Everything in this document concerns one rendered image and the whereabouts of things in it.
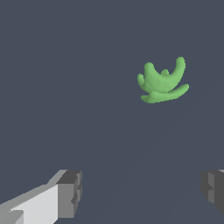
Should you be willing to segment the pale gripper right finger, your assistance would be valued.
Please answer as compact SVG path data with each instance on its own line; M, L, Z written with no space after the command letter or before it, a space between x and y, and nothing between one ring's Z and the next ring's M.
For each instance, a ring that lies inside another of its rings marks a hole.
M203 196L224 214L224 170L202 171L200 178Z

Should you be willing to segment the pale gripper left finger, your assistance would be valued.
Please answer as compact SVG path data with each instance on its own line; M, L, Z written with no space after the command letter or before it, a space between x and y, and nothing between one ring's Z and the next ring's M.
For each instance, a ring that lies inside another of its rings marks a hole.
M45 185L0 205L0 224L54 224L73 218L82 195L82 171L59 170Z

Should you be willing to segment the green branched blob object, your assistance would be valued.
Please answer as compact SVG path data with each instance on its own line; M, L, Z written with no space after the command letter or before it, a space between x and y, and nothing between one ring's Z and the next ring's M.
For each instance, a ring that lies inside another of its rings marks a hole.
M142 95L141 100L147 103L158 103L176 100L184 95L189 85L184 84L178 88L176 86L181 81L186 70L186 62L183 57L176 59L176 66L173 73L164 69L159 73L151 62L144 65L144 74L137 76L140 88L147 93Z

